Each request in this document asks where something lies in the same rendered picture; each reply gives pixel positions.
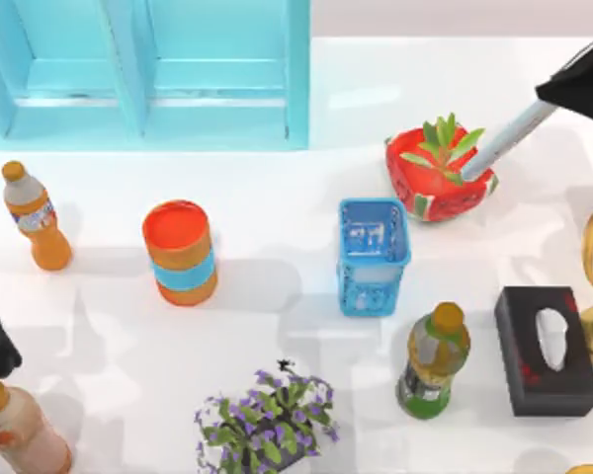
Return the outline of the orange can with blue band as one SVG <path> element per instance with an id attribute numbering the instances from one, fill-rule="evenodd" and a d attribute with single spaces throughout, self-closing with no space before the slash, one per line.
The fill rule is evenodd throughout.
<path id="1" fill-rule="evenodd" d="M 152 208 L 142 223 L 157 288 L 170 303 L 195 306 L 217 284 L 210 223 L 197 204 L 169 200 Z"/>

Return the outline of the black tissue box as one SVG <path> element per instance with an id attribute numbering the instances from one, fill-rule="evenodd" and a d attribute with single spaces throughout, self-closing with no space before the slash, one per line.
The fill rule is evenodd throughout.
<path id="1" fill-rule="evenodd" d="M 548 366 L 537 314 L 557 311 L 567 324 L 562 370 Z M 494 309 L 513 414 L 584 417 L 593 408 L 593 364 L 568 286 L 505 286 Z"/>

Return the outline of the blue pierced basket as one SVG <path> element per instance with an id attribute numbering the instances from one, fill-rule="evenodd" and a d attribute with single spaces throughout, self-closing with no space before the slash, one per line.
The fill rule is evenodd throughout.
<path id="1" fill-rule="evenodd" d="M 338 300 L 346 316 L 393 314 L 411 260 L 407 213 L 396 198 L 346 198 L 339 204 Z"/>

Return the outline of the orange drink bottle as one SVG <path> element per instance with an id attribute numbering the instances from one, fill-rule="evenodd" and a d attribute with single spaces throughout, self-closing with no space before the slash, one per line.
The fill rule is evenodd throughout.
<path id="1" fill-rule="evenodd" d="M 57 224 L 57 215 L 45 186 L 16 160 L 2 167 L 4 201 L 19 231 L 31 242 L 35 263 L 45 271 L 60 271 L 72 259 L 72 250 Z"/>

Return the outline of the red watermelon plant pot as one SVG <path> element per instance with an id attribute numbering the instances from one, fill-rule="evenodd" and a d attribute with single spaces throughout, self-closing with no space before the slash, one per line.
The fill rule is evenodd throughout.
<path id="1" fill-rule="evenodd" d="M 466 130 L 454 114 L 384 141 L 392 186 L 409 214 L 441 222 L 463 214 L 491 196 L 498 178 L 490 169 L 471 182 L 462 169 L 477 153 L 482 128 Z"/>

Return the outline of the purple flower plant pot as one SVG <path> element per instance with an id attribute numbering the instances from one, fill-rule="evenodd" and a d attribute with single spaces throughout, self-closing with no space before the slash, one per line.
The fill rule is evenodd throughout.
<path id="1" fill-rule="evenodd" d="M 195 412 L 198 474 L 280 474 L 318 456 L 320 435 L 339 440 L 332 385 L 298 374 L 289 359 L 277 365 L 277 374 L 257 370 L 244 395 L 210 396 Z"/>

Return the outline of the green tea bottle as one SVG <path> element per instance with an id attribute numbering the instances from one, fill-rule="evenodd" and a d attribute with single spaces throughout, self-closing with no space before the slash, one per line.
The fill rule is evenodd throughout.
<path id="1" fill-rule="evenodd" d="M 407 364 L 398 378 L 398 404 L 410 416 L 429 420 L 447 407 L 455 375 L 470 351 L 465 314 L 452 301 L 418 319 L 407 342 Z"/>

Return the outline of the pale pink bottle orange cap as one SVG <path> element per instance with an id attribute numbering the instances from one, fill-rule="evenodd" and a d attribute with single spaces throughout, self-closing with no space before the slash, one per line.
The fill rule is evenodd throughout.
<path id="1" fill-rule="evenodd" d="M 27 391 L 0 381 L 0 455 L 15 474 L 68 474 L 70 447 Z"/>

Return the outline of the light blue rack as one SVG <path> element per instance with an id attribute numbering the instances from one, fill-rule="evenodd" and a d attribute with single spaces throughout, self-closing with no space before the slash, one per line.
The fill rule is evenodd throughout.
<path id="1" fill-rule="evenodd" d="M 308 144 L 310 0 L 0 0 L 0 150 Z"/>

